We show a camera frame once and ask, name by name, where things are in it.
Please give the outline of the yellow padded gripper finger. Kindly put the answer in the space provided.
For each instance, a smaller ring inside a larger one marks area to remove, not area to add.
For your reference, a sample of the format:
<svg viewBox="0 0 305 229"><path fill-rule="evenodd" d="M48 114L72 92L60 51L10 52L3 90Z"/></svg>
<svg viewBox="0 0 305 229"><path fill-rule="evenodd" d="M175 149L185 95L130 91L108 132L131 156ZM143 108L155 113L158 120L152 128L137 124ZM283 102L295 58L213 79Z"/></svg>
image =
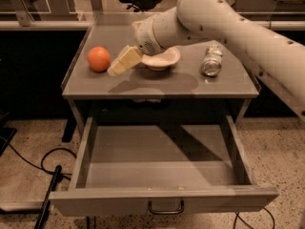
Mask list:
<svg viewBox="0 0 305 229"><path fill-rule="evenodd" d="M110 76L118 76L139 64L142 57L142 51L136 46L127 45L113 60L111 66L107 69L107 73Z"/></svg>

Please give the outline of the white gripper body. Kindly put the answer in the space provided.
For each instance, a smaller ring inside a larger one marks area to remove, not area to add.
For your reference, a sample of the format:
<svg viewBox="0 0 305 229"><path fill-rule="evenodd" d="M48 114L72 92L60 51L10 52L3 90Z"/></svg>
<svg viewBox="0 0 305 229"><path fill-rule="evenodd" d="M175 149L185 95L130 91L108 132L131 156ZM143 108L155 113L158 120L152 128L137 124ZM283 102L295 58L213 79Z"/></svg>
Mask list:
<svg viewBox="0 0 305 229"><path fill-rule="evenodd" d="M132 23L136 46L146 55L156 55L165 51L165 24L160 14Z"/></svg>

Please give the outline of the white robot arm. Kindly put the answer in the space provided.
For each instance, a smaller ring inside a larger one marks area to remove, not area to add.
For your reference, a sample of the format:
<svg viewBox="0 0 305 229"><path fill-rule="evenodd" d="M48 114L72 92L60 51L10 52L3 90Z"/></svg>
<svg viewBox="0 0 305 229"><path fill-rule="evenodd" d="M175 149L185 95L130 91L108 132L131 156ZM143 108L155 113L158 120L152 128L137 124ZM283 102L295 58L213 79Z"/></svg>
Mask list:
<svg viewBox="0 0 305 229"><path fill-rule="evenodd" d="M225 0L177 0L176 6L132 24L135 45L113 60L117 76L173 46L215 40L253 71L296 115L305 114L305 46L236 13Z"/></svg>

